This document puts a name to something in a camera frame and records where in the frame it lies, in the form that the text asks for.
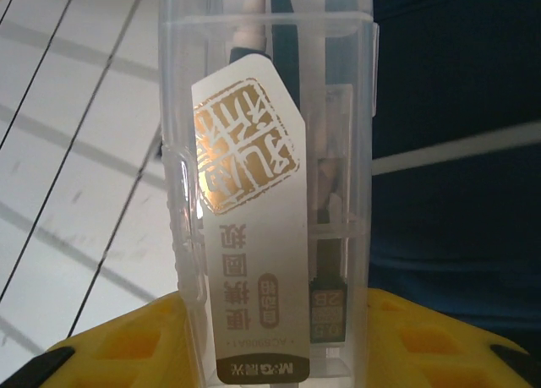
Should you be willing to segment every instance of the clear plastic container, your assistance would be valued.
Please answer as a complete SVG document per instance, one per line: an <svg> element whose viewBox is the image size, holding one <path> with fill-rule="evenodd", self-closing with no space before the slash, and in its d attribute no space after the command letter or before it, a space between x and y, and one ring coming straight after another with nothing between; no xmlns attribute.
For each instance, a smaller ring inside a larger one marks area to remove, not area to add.
<svg viewBox="0 0 541 388"><path fill-rule="evenodd" d="M309 281L296 285L306 277L294 276L288 284L306 292L309 308L303 312L309 318L309 377L300 385L364 386L377 26L372 0L290 1L292 9L289 0L264 0L257 9L247 0L161 0L162 152L178 290L189 311L201 387L225 383L216 373L208 270L216 255L205 229L208 200L200 186L192 85L230 66L239 36L242 46L262 46L251 52L272 60L305 129L302 242ZM286 221L287 209L278 202L273 213L255 212L258 220L278 222L282 209ZM339 309L316 308L328 292L339 297ZM335 316L318 317L323 313Z"/></svg>

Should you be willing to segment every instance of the paper label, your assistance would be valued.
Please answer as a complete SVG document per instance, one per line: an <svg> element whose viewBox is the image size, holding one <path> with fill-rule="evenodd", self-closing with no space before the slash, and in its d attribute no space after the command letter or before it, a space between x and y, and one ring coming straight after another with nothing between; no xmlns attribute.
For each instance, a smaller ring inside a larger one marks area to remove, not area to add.
<svg viewBox="0 0 541 388"><path fill-rule="evenodd" d="M192 87L218 378L309 375L305 123L271 61Z"/></svg>

